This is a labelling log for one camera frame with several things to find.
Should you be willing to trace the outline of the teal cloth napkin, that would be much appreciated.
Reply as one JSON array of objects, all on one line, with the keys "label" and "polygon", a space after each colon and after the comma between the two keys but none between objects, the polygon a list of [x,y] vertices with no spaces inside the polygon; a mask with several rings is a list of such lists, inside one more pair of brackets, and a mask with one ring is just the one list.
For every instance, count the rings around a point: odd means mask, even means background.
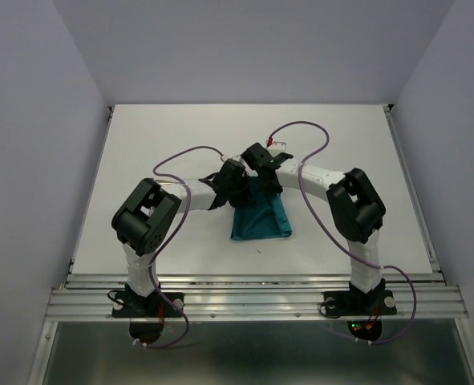
[{"label": "teal cloth napkin", "polygon": [[249,187],[253,203],[234,209],[230,239],[253,241],[290,237],[293,230],[281,195],[262,192],[256,176],[250,177]]}]

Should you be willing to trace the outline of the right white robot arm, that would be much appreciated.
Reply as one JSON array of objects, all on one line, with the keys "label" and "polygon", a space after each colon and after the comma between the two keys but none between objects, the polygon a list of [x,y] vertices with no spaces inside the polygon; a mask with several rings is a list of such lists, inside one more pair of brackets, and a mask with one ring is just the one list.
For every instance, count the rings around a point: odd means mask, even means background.
[{"label": "right white robot arm", "polygon": [[325,201],[335,228],[346,239],[339,244],[327,227],[322,230],[335,245],[350,257],[349,290],[326,296],[326,309],[333,316],[347,311],[349,315],[367,314],[380,304],[385,280],[379,264],[379,230],[386,206],[367,174],[353,168],[335,172],[308,165],[283,152],[283,144],[268,148],[255,143],[241,158],[257,174],[258,187],[266,193],[281,193],[295,188],[311,213],[315,213],[308,196]]}]

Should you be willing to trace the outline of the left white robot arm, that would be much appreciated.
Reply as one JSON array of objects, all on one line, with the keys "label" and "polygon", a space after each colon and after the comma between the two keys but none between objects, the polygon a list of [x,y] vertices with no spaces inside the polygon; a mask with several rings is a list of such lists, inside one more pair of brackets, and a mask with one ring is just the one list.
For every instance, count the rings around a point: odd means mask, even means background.
[{"label": "left white robot arm", "polygon": [[112,218],[111,227],[123,244],[128,279],[123,290],[109,293],[114,318],[179,318],[172,302],[180,303],[182,293],[160,296],[156,274],[158,253],[177,233],[171,230],[176,215],[184,224],[192,211],[209,211],[230,204],[233,207],[253,201],[249,175],[237,160],[227,159],[221,169],[205,178],[178,183],[143,179]]}]

